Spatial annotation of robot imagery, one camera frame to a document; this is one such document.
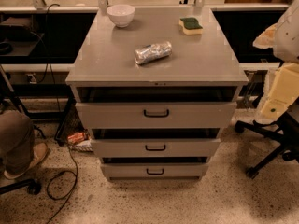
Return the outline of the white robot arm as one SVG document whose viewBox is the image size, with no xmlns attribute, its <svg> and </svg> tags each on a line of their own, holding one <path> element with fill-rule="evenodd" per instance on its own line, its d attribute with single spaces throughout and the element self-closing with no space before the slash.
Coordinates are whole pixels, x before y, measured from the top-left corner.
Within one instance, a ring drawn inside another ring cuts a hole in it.
<svg viewBox="0 0 299 224">
<path fill-rule="evenodd" d="M 267 72 L 263 97 L 255 119 L 276 121 L 299 97 L 299 0 L 294 0 L 279 20 L 253 41 L 258 49 L 273 49 L 282 66 Z"/>
</svg>

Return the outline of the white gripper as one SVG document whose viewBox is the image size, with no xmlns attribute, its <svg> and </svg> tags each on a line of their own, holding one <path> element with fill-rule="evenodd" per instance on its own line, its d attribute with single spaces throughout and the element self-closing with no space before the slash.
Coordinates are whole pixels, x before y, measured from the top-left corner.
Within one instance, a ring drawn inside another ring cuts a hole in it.
<svg viewBox="0 0 299 224">
<path fill-rule="evenodd" d="M 260 116 L 277 120 L 299 97 L 299 64 L 284 63 L 275 73 L 269 97 L 262 99 Z"/>
</svg>

